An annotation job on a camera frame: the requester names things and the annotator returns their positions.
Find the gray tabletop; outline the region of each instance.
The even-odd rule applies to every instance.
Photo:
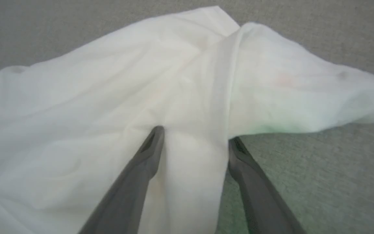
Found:
[[[151,16],[221,6],[314,54],[374,73],[374,0],[0,0],[0,68],[60,56]],[[374,233],[374,124],[242,138],[308,233]],[[244,233],[227,177],[219,233]]]

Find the folded cloth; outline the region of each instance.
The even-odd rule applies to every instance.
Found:
[[[156,125],[139,233],[214,233],[229,138],[351,122],[374,122],[374,75],[217,6],[146,19],[0,71],[0,233],[77,233]]]

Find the textured gray fabric surface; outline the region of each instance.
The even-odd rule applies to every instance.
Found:
[[[239,24],[266,24],[322,58],[374,73],[374,0],[0,0],[0,68],[54,58],[144,18],[212,5]],[[374,233],[374,124],[242,139],[308,233]],[[218,232],[245,233],[238,188],[230,177],[225,185]]]

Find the white cloth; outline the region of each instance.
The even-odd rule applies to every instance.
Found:
[[[156,125],[139,233],[214,233],[230,137],[374,122],[374,75],[219,7],[0,71],[0,234],[77,233]]]

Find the black object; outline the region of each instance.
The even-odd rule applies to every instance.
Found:
[[[126,165],[79,234],[138,234],[150,179],[157,173],[164,128],[156,126]],[[238,182],[250,234],[304,234],[238,137],[229,142],[229,172]]]

